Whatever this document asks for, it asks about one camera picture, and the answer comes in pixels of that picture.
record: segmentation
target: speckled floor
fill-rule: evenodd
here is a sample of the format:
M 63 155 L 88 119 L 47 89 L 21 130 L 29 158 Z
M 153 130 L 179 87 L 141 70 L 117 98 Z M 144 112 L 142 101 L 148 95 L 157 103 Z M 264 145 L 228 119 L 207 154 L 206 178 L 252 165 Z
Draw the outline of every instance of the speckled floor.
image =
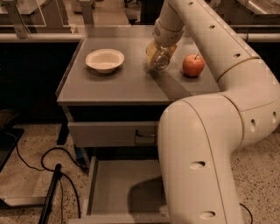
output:
M 24 134 L 19 141 L 19 151 L 26 162 L 38 168 L 44 152 L 56 146 L 60 131 L 58 124 L 21 125 Z M 74 156 L 73 141 L 68 137 L 63 146 Z M 261 142 L 232 155 L 234 180 L 240 202 L 246 205 L 254 217 L 255 224 L 279 224 L 280 222 L 280 133 L 275 131 Z M 87 175 L 76 167 L 63 151 L 52 151 L 45 158 L 45 165 L 54 168 L 62 164 L 62 171 L 74 182 L 83 204 Z M 52 174 L 49 171 L 34 171 L 25 166 L 14 150 L 6 166 L 0 172 L 0 198 L 46 196 Z M 77 218 L 74 191 L 65 178 L 63 185 L 64 222 Z M 53 199 L 50 224 L 60 223 L 61 190 L 57 187 Z M 1 224 L 38 223 L 41 208 L 0 210 Z M 243 218 L 250 223 L 245 209 Z

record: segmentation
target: table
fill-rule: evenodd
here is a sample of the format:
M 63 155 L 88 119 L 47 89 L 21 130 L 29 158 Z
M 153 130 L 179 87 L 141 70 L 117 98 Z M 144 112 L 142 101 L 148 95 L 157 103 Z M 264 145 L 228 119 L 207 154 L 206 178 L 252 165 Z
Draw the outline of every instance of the table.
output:
M 183 58 L 198 52 L 187 33 L 163 71 L 146 64 L 145 49 L 151 40 L 151 26 L 88 31 L 57 93 L 77 147 L 157 145 L 158 120 L 169 104 L 190 95 L 219 92 L 207 66 L 198 79 L 183 76 Z M 102 48 L 124 54 L 122 67 L 111 75 L 101 75 L 85 64 L 89 53 Z

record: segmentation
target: power cord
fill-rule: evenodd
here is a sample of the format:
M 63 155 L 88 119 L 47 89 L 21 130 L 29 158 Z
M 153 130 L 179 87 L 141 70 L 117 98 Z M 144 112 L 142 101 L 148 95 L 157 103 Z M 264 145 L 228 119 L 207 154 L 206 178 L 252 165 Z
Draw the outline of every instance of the power cord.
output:
M 250 224 L 253 224 L 253 214 L 250 212 L 250 210 L 246 207 L 246 206 L 244 206 L 242 203 L 239 203 L 242 207 L 244 207 L 247 211 L 248 211 L 248 213 L 249 213 L 249 215 L 250 215 L 250 217 L 251 217 L 251 222 L 250 222 Z
M 38 169 L 38 168 L 36 168 L 36 167 L 34 167 L 34 166 L 30 166 L 30 165 L 28 165 L 28 164 L 25 162 L 25 160 L 21 157 L 21 155 L 20 155 L 20 153 L 19 153 L 17 138 L 16 138 L 14 135 L 12 135 L 11 133 L 9 133 L 9 132 L 5 132 L 5 133 L 6 133 L 7 135 L 12 136 L 12 137 L 15 138 L 15 140 L 16 140 L 16 149 L 17 149 L 18 157 L 20 158 L 20 160 L 22 160 L 22 162 L 24 162 L 24 164 L 25 164 L 27 167 L 29 167 L 29 168 L 31 168 L 31 169 L 33 169 L 33 170 L 36 170 L 36 171 L 38 171 L 38 172 L 42 172 L 42 171 L 54 172 L 54 170 L 49 169 L 49 168 L 47 168 L 47 167 L 44 165 L 44 158 L 45 158 L 45 156 L 46 156 L 48 153 L 50 153 L 51 151 L 60 150 L 60 151 L 64 151 L 64 152 L 71 158 L 71 160 L 73 161 L 73 163 L 74 163 L 75 165 L 77 165 L 83 172 L 85 172 L 86 174 L 88 174 L 88 168 L 83 167 L 82 164 L 78 164 L 78 163 L 72 158 L 72 156 L 70 155 L 69 151 L 67 151 L 66 149 L 64 149 L 64 148 L 62 148 L 62 147 L 53 147 L 53 148 L 51 148 L 50 150 L 48 150 L 47 152 L 45 152 L 45 153 L 43 154 L 43 156 L 42 156 L 42 158 L 41 158 L 41 165 L 42 165 L 42 167 L 43 167 L 44 169 Z M 75 198 L 76 198 L 76 201 L 77 201 L 78 217 L 80 218 L 80 217 L 81 217 L 81 205 L 80 205 L 79 196 L 78 196 L 76 187 L 74 186 L 73 181 L 72 181 L 65 173 L 63 173 L 62 171 L 61 171 L 60 173 L 61 173 L 61 175 L 62 175 L 63 177 L 65 177 L 65 178 L 70 182 L 70 184 L 71 184 L 71 186 L 72 186 L 72 188 L 73 188 L 73 191 L 74 191 L 74 194 L 75 194 Z M 61 196 L 61 197 L 62 197 L 62 201 L 61 201 L 61 210 L 62 210 L 63 191 L 62 191 L 62 194 L 61 194 L 61 195 L 62 195 L 62 196 Z M 62 213 L 62 211 L 61 211 L 61 223 L 63 223 L 63 213 Z

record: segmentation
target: closed drawer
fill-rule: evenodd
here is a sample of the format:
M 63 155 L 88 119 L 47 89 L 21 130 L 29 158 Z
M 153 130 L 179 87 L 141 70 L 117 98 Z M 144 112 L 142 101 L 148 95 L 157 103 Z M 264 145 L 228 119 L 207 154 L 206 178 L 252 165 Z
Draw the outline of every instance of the closed drawer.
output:
M 70 122 L 77 147 L 156 145 L 158 122 Z

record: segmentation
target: floor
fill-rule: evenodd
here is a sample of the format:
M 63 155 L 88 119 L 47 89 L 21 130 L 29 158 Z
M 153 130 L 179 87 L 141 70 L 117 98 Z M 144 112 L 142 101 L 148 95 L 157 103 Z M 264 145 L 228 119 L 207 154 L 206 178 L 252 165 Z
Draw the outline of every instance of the floor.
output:
M 65 0 L 69 12 L 69 22 L 78 25 L 82 31 L 81 14 L 71 12 L 70 0 Z M 139 6 L 131 3 L 131 8 Z M 96 2 L 93 10 L 94 21 L 99 25 L 127 25 L 123 12 L 122 0 L 103 0 Z M 23 159 L 31 166 L 41 168 L 42 155 L 56 147 L 60 125 L 22 124 L 24 134 L 18 143 L 18 149 Z M 68 136 L 63 147 L 74 157 L 73 140 Z M 277 129 L 261 142 L 236 150 L 231 157 L 234 180 L 240 202 L 249 208 L 254 217 L 254 224 L 280 223 L 280 130 Z M 62 171 L 73 181 L 79 194 L 80 205 L 86 191 L 88 176 L 73 164 L 68 155 L 61 151 L 52 151 L 45 158 L 45 165 L 51 169 L 56 164 L 62 164 Z M 14 150 L 6 166 L 0 172 L 0 198 L 19 198 L 46 196 L 52 179 L 49 171 L 35 171 L 28 168 Z M 61 223 L 61 199 L 63 195 L 63 222 L 77 218 L 77 206 L 74 191 L 67 179 L 62 178 L 63 194 L 58 184 L 52 203 L 50 224 Z M 26 208 L 0 210 L 0 224 L 38 223 L 41 208 Z M 250 217 L 242 209 L 245 223 L 250 223 Z

